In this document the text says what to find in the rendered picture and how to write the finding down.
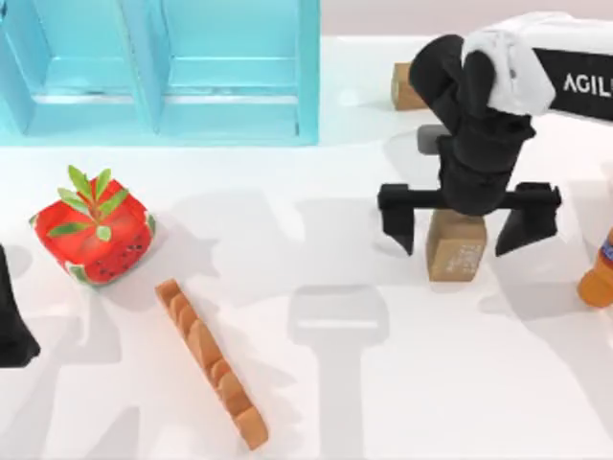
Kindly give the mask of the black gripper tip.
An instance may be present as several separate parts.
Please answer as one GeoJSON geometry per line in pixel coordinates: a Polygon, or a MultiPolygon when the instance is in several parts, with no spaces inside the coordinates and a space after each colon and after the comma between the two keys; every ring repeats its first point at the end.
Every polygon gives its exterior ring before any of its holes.
{"type": "Polygon", "coordinates": [[[17,307],[6,253],[0,243],[0,369],[25,368],[40,351],[17,307]]]}

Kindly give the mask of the brown cardboard box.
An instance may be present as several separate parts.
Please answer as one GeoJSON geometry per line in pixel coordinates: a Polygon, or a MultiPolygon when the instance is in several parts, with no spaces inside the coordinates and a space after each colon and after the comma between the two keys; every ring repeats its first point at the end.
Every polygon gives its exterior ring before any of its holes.
{"type": "Polygon", "coordinates": [[[432,213],[426,240],[426,262],[431,282],[470,282],[475,277],[488,242],[483,217],[454,210],[432,213]]]}
{"type": "Polygon", "coordinates": [[[394,64],[391,80],[391,99],[396,111],[428,108],[409,81],[410,68],[410,62],[397,62],[394,64]]]}

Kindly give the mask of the light blue rack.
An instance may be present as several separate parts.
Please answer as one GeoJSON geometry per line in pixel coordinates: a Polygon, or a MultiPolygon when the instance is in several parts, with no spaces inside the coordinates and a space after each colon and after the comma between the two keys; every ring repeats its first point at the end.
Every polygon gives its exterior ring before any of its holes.
{"type": "Polygon", "coordinates": [[[0,146],[312,145],[320,0],[0,0],[0,146]]]}

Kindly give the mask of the pale grey rounded box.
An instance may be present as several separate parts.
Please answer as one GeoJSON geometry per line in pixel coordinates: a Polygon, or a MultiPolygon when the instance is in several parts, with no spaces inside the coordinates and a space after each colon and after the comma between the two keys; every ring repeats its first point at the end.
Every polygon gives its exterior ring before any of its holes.
{"type": "Polygon", "coordinates": [[[448,130],[442,125],[420,126],[417,130],[418,151],[424,155],[438,155],[438,139],[448,134],[448,130]]]}

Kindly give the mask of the orange bottle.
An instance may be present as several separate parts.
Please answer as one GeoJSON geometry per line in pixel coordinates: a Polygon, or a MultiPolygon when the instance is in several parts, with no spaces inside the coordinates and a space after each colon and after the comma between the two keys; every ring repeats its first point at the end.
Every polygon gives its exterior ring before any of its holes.
{"type": "Polygon", "coordinates": [[[582,276],[578,295],[588,306],[613,306],[613,227],[597,252],[594,266],[582,276]]]}

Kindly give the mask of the red watermelon plant pot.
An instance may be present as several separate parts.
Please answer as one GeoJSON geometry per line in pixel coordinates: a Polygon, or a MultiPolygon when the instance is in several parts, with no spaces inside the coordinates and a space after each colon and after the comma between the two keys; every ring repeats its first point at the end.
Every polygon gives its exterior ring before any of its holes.
{"type": "Polygon", "coordinates": [[[104,169],[90,178],[70,165],[72,190],[30,218],[39,241],[68,275],[107,285],[135,266],[156,235],[153,214],[104,169]]]}

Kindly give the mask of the long brown bread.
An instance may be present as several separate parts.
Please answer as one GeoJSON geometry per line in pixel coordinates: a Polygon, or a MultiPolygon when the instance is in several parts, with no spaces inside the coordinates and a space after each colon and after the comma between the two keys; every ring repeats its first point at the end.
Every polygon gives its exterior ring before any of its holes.
{"type": "Polygon", "coordinates": [[[155,293],[246,446],[262,447],[269,440],[268,427],[207,324],[174,279],[158,285],[155,293]]]}

